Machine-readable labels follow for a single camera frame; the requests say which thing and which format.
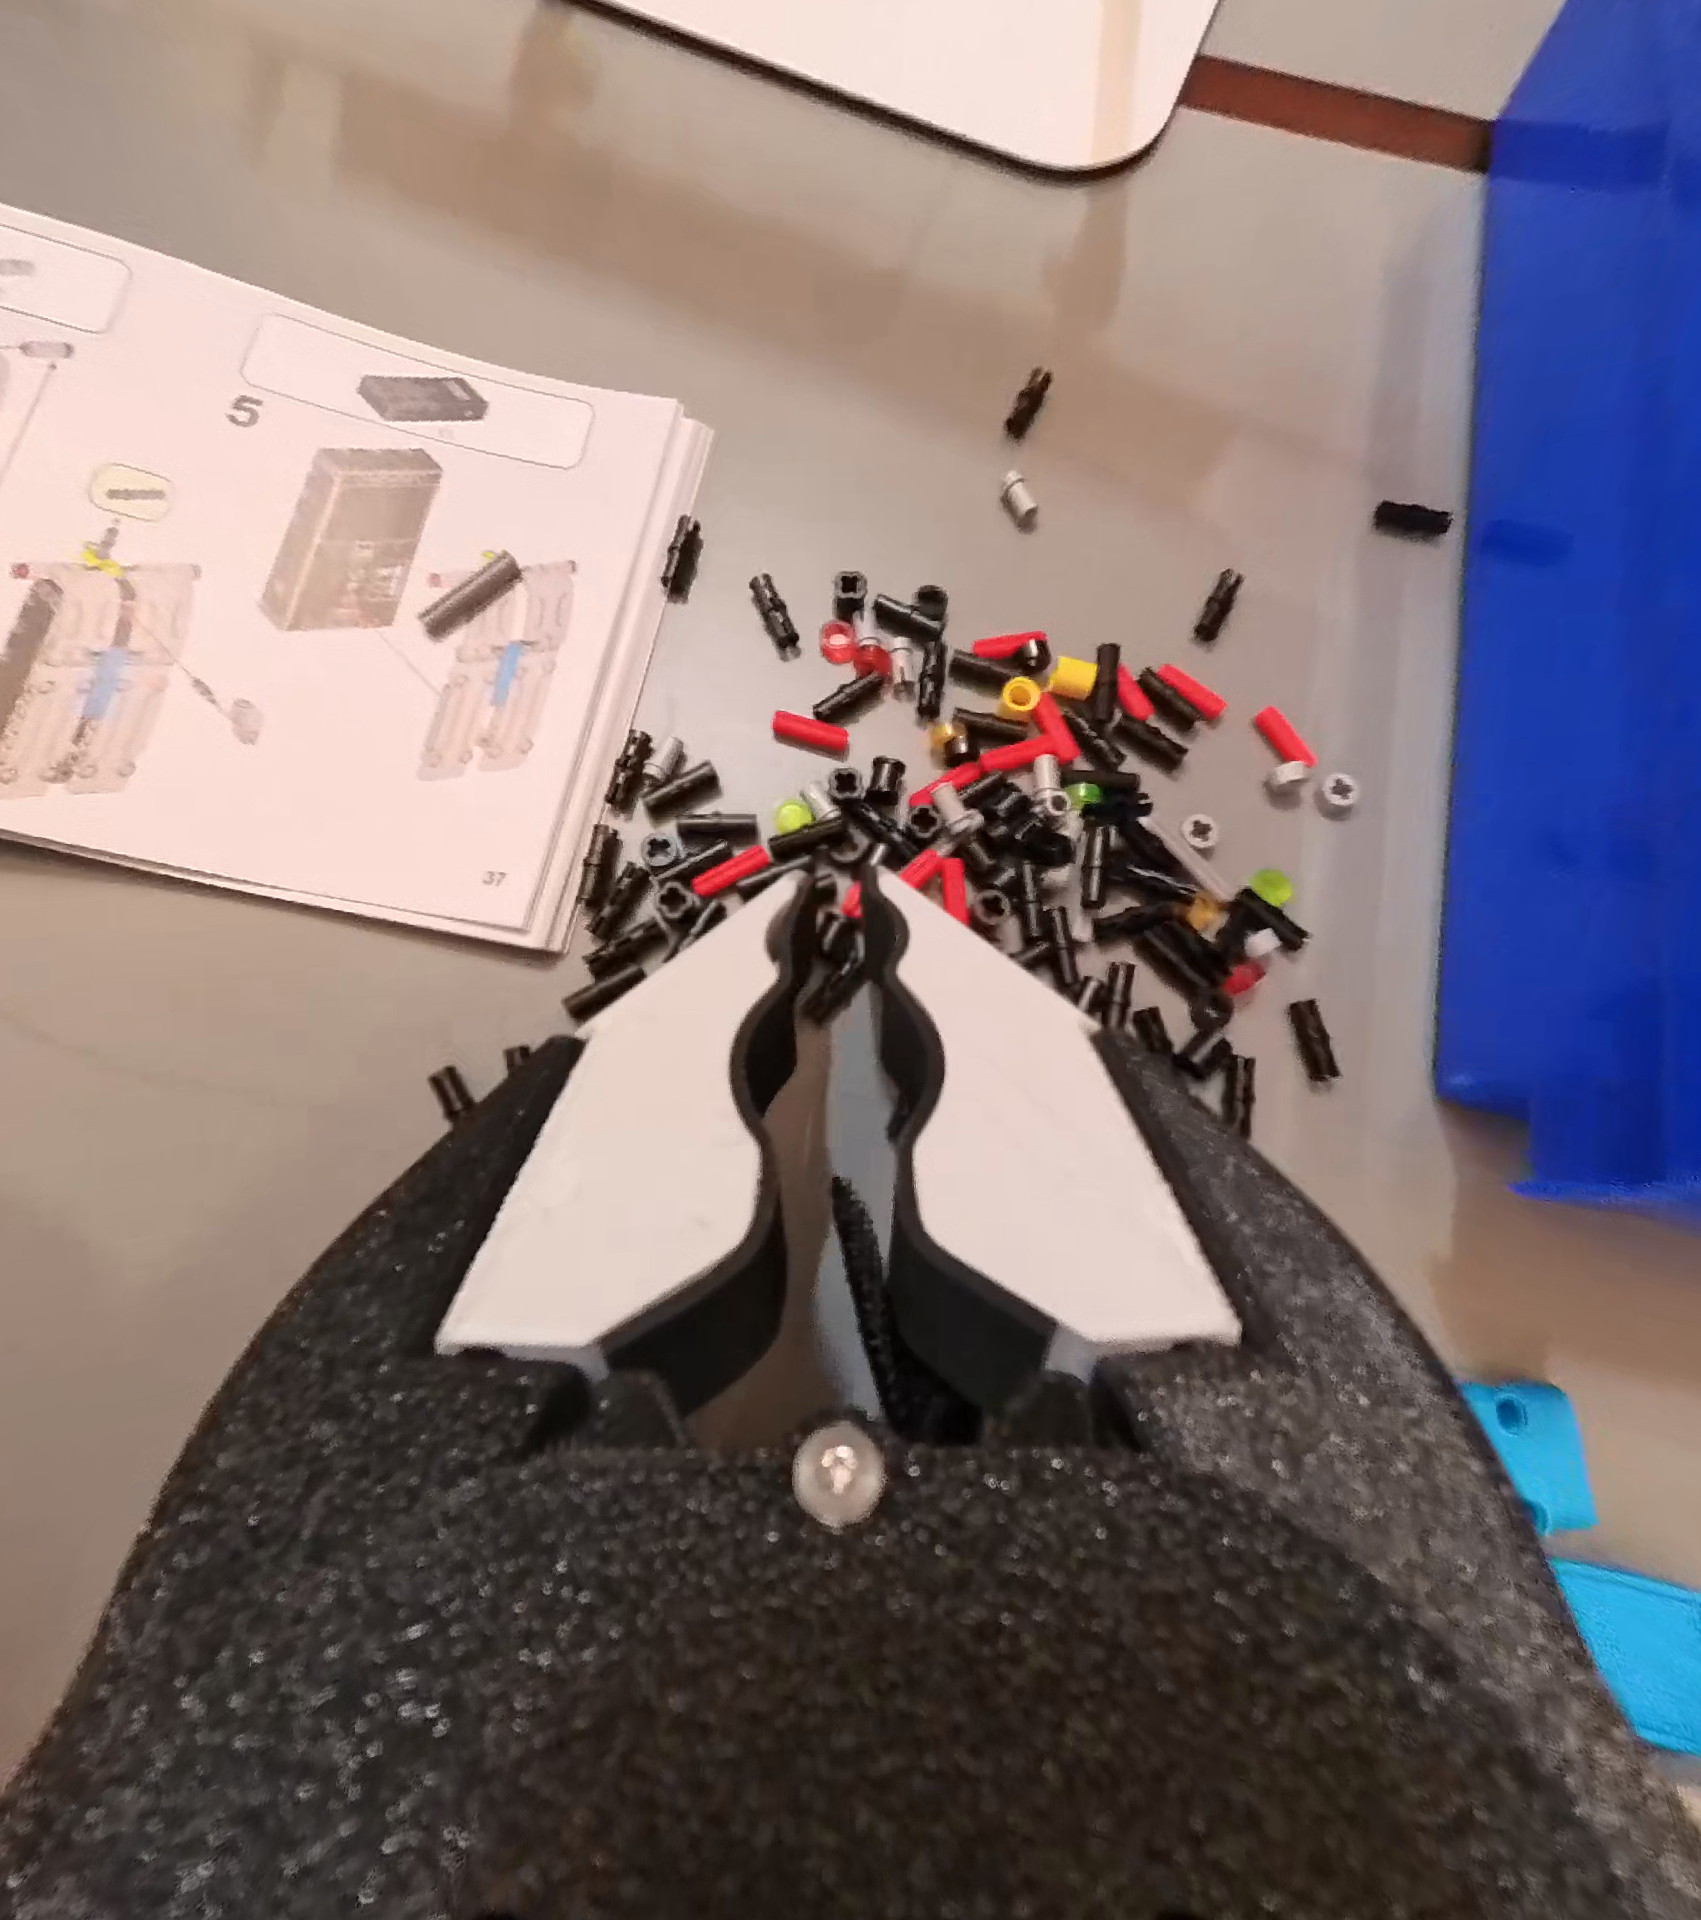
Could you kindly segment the pile of small toy pegs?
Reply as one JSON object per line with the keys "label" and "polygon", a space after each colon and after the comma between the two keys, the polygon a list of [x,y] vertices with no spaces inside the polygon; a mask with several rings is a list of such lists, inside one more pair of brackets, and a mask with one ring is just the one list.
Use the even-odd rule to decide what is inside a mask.
{"label": "pile of small toy pegs", "polygon": [[1104,1031],[1216,1089],[1250,1138],[1259,1068],[1230,1028],[1310,931],[1278,871],[1230,882],[1209,815],[1153,822],[1151,772],[1175,774],[1221,697],[1119,645],[1055,655],[1037,630],[949,638],[937,584],[832,581],[815,657],[836,673],[770,736],[818,761],[773,806],[725,806],[715,761],[628,729],[577,871],[584,949],[563,1019],[584,1027],[773,882],[815,881],[816,912],[862,907],[884,871],[1056,989]]}

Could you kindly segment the blue toy panel with tabs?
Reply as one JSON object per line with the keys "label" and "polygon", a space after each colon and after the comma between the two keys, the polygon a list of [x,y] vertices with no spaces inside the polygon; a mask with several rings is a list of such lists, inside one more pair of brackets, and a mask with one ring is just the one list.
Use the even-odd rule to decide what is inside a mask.
{"label": "blue toy panel with tabs", "polygon": [[1550,1565],[1632,1728],[1701,1761],[1701,1592],[1576,1558]]}

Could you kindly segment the dark grey toy axle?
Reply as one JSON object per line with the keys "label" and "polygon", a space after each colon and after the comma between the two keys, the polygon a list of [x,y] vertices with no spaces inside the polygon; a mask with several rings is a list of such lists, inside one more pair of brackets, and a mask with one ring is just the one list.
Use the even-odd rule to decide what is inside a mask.
{"label": "dark grey toy axle", "polygon": [[422,630],[441,640],[473,625],[480,612],[494,606],[522,578],[522,568],[509,552],[490,554],[479,568],[455,578],[418,612]]}

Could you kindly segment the white desk stand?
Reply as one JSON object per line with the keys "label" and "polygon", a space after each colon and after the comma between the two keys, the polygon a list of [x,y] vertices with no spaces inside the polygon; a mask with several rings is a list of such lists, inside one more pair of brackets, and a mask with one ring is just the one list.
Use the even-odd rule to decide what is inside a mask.
{"label": "white desk stand", "polygon": [[661,36],[1053,179],[1167,130],[1216,3],[608,3]]}

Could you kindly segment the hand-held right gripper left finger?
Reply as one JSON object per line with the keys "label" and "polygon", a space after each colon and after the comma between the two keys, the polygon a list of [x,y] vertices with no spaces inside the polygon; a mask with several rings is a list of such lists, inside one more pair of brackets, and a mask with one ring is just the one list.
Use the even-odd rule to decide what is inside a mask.
{"label": "hand-held right gripper left finger", "polygon": [[597,1012],[436,1329],[441,1355],[606,1362],[766,1222],[747,1045],[788,1012],[809,873],[780,876]]}

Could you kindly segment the blue plastic bin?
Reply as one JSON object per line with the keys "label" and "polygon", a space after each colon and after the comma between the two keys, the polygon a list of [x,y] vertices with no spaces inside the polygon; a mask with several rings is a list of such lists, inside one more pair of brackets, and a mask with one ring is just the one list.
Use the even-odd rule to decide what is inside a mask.
{"label": "blue plastic bin", "polygon": [[1437,1087],[1701,1231],[1701,3],[1568,4],[1491,137]]}

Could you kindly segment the grey desk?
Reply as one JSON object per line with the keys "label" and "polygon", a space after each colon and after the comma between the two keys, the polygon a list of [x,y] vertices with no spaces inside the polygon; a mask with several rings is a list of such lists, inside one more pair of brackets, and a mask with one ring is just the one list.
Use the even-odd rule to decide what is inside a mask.
{"label": "grey desk", "polygon": [[[1053,182],[559,4],[0,4],[0,203],[682,400],[707,548],[644,723],[731,805],[786,792],[766,713],[809,701],[751,575],[809,626],[862,568],[951,588],[960,628],[1085,614],[1180,655],[1246,571],[1209,681],[1361,790],[1346,822],[1269,808],[1241,725],[1189,767],[1316,932],[1247,1019],[1256,1140],[1460,1372],[1572,1393],[1579,1548],[1701,1589],[1701,1239],[1519,1197],[1522,1137],[1434,1093],[1462,541],[1371,515],[1462,504],[1485,182],[1247,120],[1360,90],[1485,120],[1512,77],[1337,75],[1236,11],[1205,51],[1276,78]],[[428,1074],[490,1089],[574,976],[0,844],[0,1785],[225,1368],[441,1137]]]}

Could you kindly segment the white instruction booklet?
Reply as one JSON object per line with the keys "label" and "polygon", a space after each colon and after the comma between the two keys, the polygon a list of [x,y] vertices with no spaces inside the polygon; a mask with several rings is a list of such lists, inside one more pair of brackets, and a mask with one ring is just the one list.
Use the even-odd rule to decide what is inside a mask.
{"label": "white instruction booklet", "polygon": [[0,841],[560,951],[710,448],[0,205]]}

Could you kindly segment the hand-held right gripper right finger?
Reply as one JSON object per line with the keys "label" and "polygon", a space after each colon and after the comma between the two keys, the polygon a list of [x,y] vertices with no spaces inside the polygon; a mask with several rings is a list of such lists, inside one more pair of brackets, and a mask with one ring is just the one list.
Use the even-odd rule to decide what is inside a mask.
{"label": "hand-held right gripper right finger", "polygon": [[862,884],[895,1097],[890,1278],[930,1362],[1236,1348],[1243,1322],[1106,1033],[898,876]]}

